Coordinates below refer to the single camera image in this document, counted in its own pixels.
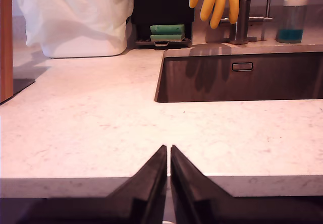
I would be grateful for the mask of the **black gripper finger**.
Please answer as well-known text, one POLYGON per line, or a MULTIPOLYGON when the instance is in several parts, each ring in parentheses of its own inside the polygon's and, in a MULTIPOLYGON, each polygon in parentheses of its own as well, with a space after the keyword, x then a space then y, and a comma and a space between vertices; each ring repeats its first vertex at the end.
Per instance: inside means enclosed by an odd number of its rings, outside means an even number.
POLYGON ((162 223, 167 185, 167 147, 155 154, 108 198, 106 223, 162 223))
POLYGON ((205 176, 176 146, 171 147, 171 183, 181 223, 233 223, 221 207, 231 195, 205 176))

